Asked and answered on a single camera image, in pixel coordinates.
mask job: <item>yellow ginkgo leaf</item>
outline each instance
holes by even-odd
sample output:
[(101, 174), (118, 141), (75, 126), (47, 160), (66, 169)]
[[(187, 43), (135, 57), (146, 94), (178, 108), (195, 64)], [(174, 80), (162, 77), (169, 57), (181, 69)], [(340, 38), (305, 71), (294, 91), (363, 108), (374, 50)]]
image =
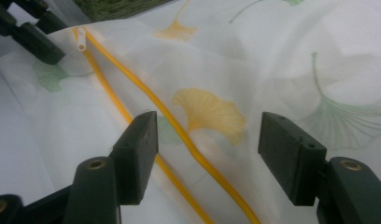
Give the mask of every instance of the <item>yellow ginkgo leaf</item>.
[(222, 133), (233, 145), (244, 137), (246, 120), (232, 102), (219, 99), (216, 95), (199, 89), (178, 91), (174, 105), (181, 105), (188, 117), (188, 129), (206, 128)]
[(186, 27), (179, 23), (178, 18), (181, 16), (182, 11), (188, 5), (190, 0), (187, 0), (184, 6), (178, 11), (173, 22), (166, 29), (155, 32), (155, 36), (166, 39), (174, 39), (180, 41), (187, 41), (191, 35), (197, 30), (196, 27)]

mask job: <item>clamp jaw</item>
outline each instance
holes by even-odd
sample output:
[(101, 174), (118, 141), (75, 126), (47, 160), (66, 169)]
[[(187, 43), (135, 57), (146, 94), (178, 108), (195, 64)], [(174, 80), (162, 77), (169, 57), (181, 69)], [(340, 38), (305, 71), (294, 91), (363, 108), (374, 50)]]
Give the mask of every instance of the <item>clamp jaw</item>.
[(294, 124), (273, 113), (262, 115), (258, 152), (296, 206), (319, 198), (321, 224), (381, 224), (381, 182), (360, 161), (336, 157)]
[(108, 157), (81, 163), (72, 186), (23, 207), (0, 195), (0, 224), (120, 224), (120, 205), (140, 204), (158, 153), (156, 112), (137, 116)]
[(22, 7), (31, 16), (39, 19), (36, 27), (46, 35), (67, 26), (52, 12), (48, 11), (48, 5), (44, 1), (0, 0), (0, 35), (11, 35), (15, 41), (34, 54), (40, 61), (47, 64), (56, 64), (65, 54), (42, 35), (30, 22), (26, 22), (20, 27), (16, 26), (16, 19), (7, 12), (7, 9), (13, 2)]

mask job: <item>orange cord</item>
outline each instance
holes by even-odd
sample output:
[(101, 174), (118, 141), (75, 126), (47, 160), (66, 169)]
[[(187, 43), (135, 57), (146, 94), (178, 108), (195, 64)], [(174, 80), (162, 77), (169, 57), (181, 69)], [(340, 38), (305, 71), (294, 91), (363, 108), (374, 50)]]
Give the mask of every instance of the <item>orange cord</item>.
[(235, 188), (223, 177), (223, 175), (212, 165), (209, 161), (200, 153), (196, 145), (193, 144), (188, 134), (181, 127), (179, 122), (174, 118), (170, 111), (165, 107), (162, 101), (145, 85), (138, 77), (133, 74), (127, 67), (121, 64), (113, 55), (111, 55), (98, 41), (86, 31), (86, 38), (109, 60), (111, 61), (127, 78), (129, 78), (141, 91), (143, 91), (147, 97), (161, 110), (161, 112), (167, 117), (167, 120), (171, 123), (173, 128), (178, 133), (179, 137), (182, 139), (184, 144), (187, 146), (190, 154), (196, 159), (205, 170), (213, 176), (217, 182), (228, 192), (229, 195), (234, 199), (234, 201), (239, 205), (239, 207), (246, 214), (247, 218), (251, 223), (260, 224), (258, 217), (254, 214), (252, 209), (249, 207), (247, 202), (242, 198), (242, 196), (235, 190)]
[[(74, 32), (75, 39), (78, 39), (78, 30), (76, 28), (73, 28), (73, 32)], [(83, 51), (83, 54), (85, 58), (88, 60), (94, 73), (97, 75), (98, 80), (100, 81), (104, 89), (106, 90), (106, 93), (108, 94), (109, 98), (112, 100), (116, 108), (119, 110), (119, 112), (123, 115), (123, 117), (126, 119), (128, 123), (132, 122), (133, 117), (130, 115), (129, 111), (126, 109), (126, 107), (123, 105), (123, 103), (120, 101), (116, 93), (113, 91), (113, 89), (109, 85), (100, 66), (98, 65), (97, 61), (94, 59), (92, 54), (87, 49)], [(196, 202), (196, 200), (193, 198), (191, 193), (186, 189), (186, 187), (181, 183), (181, 181), (179, 181), (179, 179), (176, 177), (174, 172), (171, 171), (168, 164), (164, 161), (164, 159), (159, 154), (156, 155), (155, 161), (161, 167), (161, 169), (167, 175), (167, 177), (171, 180), (171, 182), (176, 186), (176, 188), (182, 194), (185, 200), (199, 215), (199, 217), (205, 223), (209, 223), (209, 224), (214, 223), (213, 220), (205, 212), (205, 210), (200, 206), (200, 204)]]

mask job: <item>green ginkgo leaf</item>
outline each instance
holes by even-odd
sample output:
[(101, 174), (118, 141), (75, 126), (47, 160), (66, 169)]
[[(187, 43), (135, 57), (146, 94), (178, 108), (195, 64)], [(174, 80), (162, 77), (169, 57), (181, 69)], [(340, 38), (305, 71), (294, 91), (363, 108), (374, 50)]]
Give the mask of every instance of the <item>green ginkgo leaf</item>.
[(284, 0), (284, 1), (288, 2), (292, 6), (299, 5), (303, 2), (303, 0)]
[(50, 65), (35, 60), (33, 68), (39, 85), (43, 86), (49, 92), (61, 90), (60, 81), (69, 77), (59, 65)]
[(381, 100), (369, 105), (347, 105), (329, 98), (318, 81), (317, 54), (313, 53), (313, 75), (320, 95), (315, 112), (303, 123), (328, 148), (366, 147), (381, 136)]
[(170, 122), (165, 116), (158, 116), (158, 136), (159, 141), (165, 144), (179, 145), (182, 140), (179, 138), (176, 130), (171, 126)]

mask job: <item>ginkgo leaf print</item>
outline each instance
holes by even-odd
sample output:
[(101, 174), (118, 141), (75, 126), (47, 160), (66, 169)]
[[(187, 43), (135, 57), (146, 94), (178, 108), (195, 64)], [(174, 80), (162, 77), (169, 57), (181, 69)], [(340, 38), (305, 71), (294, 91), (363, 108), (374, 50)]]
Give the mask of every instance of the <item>ginkgo leaf print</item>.
[(181, 138), (179, 138), (176, 130), (174, 130), (173, 126), (167, 120), (165, 116), (158, 116), (158, 136), (159, 141), (165, 144), (174, 144), (179, 145), (182, 143)]
[(60, 81), (69, 77), (59, 65), (50, 65), (35, 60), (33, 68), (38, 78), (39, 85), (43, 86), (50, 92), (61, 90)]
[(191, 38), (194, 32), (196, 32), (197, 28), (196, 27), (187, 27), (182, 25), (179, 21), (178, 18), (181, 16), (183, 10), (185, 7), (188, 5), (188, 3), (191, 0), (187, 0), (182, 6), (182, 8), (178, 11), (176, 14), (173, 22), (168, 26), (166, 29), (157, 31), (155, 32), (155, 36), (160, 37), (160, 38), (167, 38), (167, 39), (174, 39), (174, 40), (179, 40), (179, 41), (187, 41)]
[[(229, 23), (233, 23), (234, 20), (236, 20), (237, 17), (239, 17), (241, 14), (243, 14), (244, 11), (246, 11), (247, 9), (249, 9), (250, 7), (254, 6), (255, 4), (257, 4), (261, 1), (263, 1), (263, 0), (257, 0), (257, 1), (251, 2), (250, 4), (243, 7), (240, 11), (238, 11), (236, 13), (236, 15), (234, 15), (234, 17), (229, 21)], [(303, 0), (284, 0), (284, 1), (288, 2), (291, 6), (297, 6), (303, 2)]]
[(317, 110), (304, 123), (323, 144), (330, 148), (360, 148), (381, 135), (381, 100), (371, 105), (347, 105), (329, 98), (318, 82), (316, 53), (313, 76), (321, 98)]
[(178, 91), (174, 105), (181, 105), (188, 117), (188, 132), (210, 129), (223, 134), (232, 145), (238, 145), (244, 137), (246, 120), (232, 102), (199, 89)]

